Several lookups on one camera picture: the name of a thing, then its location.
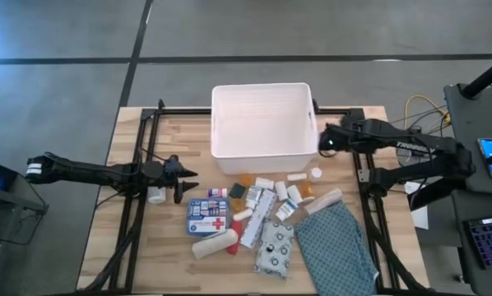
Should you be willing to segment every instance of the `wooden table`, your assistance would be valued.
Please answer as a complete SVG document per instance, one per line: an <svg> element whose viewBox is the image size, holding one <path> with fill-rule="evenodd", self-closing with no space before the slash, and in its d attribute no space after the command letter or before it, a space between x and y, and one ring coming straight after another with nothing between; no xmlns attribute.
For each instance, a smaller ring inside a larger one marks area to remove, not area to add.
<svg viewBox="0 0 492 296"><path fill-rule="evenodd" d="M141 111L142 108L122 108L120 110L108 164L127 163L132 160ZM387 120L384 107L364 107L364 112L366 118ZM338 120L339 118L335 115L320 115L318 116L318 130L322 131L326 122L335 123ZM198 177L190 178L188 181L197 181L200 185L184 194L181 205L173 203L172 190L168 190L168 200L165 203L146 206L132 287L133 293L316 293L298 243L294 244L292 250L287 280L253 273L256 248L250 250L241 245L234 257L226 251L212 254L200 261L196 261L193 257L191 245L200 238L186 234L186 202L192 197L205 197L208 188L231 187L238 181L237 176L224 175L211 157L209 116L161 116L155 151L158 156L162 157L168 157L171 154L179 155L184 167L199 173ZM380 150L374 159L377 167L394 168L397 166L393 148ZM363 223L352 155L339 153L331 159L318 155L309 166L318 166L323 170L321 181L313 185L316 197L320 197L333 188L340 188L344 193L343 201L355 218ZM260 176L274 180L282 180L285 177L282 174L262 174ZM111 188L102 188L99 201L113 193ZM421 284L428 287L429 282L420 246L405 195L390 192L383 202L394 251L407 270ZM81 267L78 288L88 285L113 254L122 208L122 197L115 197L105 202L96 211ZM291 223L303 219L304 212L299 211L291 217ZM384 255L382 253L379 255L385 286L390 286ZM122 266L120 276L125 276L124 271L125 268Z"/></svg>

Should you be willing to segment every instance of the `yellow cable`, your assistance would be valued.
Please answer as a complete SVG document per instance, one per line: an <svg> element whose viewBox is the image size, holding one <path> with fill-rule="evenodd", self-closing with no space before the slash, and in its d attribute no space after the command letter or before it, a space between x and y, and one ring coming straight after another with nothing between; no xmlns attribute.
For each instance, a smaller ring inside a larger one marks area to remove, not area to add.
<svg viewBox="0 0 492 296"><path fill-rule="evenodd" d="M445 123L446 124L451 124L451 116L449 116L449 113L448 111L442 109L442 108L439 108L436 103L429 99L428 97L424 96L424 95L413 95L411 96L406 102L405 102L405 121L404 121L404 126L403 126L403 129L407 129L407 124L408 124L408 117L409 117L409 104L411 103L411 101L413 99L424 99L425 101L427 101L429 104L433 105L433 107L435 109L438 110L438 112L440 112L440 114L442 114L442 116L445 117Z"/></svg>

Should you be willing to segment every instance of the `small box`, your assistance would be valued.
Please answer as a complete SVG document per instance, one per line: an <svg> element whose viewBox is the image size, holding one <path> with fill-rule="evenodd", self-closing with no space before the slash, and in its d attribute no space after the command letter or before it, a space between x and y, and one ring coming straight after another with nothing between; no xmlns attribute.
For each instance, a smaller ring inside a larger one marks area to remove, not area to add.
<svg viewBox="0 0 492 296"><path fill-rule="evenodd" d="M192 198L188 202L189 235L207 236L226 229L228 201L224 198Z"/></svg>

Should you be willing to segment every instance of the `white plastic bin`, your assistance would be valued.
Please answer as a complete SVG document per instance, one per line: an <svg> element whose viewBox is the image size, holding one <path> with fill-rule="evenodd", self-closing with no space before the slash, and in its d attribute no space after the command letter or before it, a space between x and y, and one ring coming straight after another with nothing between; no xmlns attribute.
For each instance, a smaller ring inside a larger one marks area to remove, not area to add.
<svg viewBox="0 0 492 296"><path fill-rule="evenodd" d="M306 83L217 86L211 154L225 174L302 171L318 153Z"/></svg>

